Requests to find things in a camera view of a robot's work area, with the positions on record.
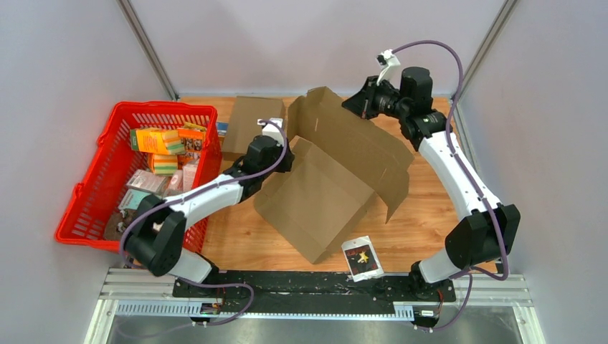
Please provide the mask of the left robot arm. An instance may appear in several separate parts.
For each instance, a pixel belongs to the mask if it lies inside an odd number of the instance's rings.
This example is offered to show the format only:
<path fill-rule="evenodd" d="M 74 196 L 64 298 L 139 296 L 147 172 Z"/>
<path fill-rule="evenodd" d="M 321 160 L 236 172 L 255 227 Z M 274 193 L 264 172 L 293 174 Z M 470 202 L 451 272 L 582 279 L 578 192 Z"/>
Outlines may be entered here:
<path fill-rule="evenodd" d="M 191 282 L 202 297 L 219 288 L 215 266 L 184 247 L 186 230 L 218 210 L 240 204 L 257 193 L 274 172 L 291 169 L 293 155 L 282 134 L 258 135 L 247 153 L 214 180 L 178 196 L 150 195 L 138 207 L 119 243 L 122 256 L 131 255 L 150 273 L 171 274 Z"/>

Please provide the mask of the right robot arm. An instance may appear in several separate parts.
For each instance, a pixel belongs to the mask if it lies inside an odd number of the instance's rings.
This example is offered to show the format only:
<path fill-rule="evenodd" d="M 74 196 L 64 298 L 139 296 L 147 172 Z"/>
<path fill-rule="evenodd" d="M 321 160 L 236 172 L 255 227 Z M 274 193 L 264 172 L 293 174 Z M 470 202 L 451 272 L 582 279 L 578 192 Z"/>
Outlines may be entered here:
<path fill-rule="evenodd" d="M 433 108 L 432 86 L 429 70 L 408 67 L 399 87 L 370 76 L 342 103 L 365 120 L 380 114 L 397 119 L 402 135 L 431 165 L 454 204 L 459 222 L 443 249 L 412 265 L 409 291 L 418 300 L 429 299 L 438 284 L 477 270 L 480 263 L 504 260 L 521 220 L 518 208 L 494 195 L 463 157 L 449 120 Z"/>

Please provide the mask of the cardboard box stack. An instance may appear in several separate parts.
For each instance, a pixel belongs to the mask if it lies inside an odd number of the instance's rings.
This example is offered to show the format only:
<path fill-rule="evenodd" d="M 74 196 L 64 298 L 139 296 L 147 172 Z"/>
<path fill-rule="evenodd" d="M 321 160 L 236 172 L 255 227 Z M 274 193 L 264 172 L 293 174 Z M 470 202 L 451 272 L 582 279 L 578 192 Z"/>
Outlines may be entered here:
<path fill-rule="evenodd" d="M 254 207 L 317 264 L 339 250 L 375 199 L 394 214 L 409 193 L 414 156 L 400 139 L 344 109 L 328 87 L 298 97 L 287 124 L 292 168 L 264 182 Z"/>

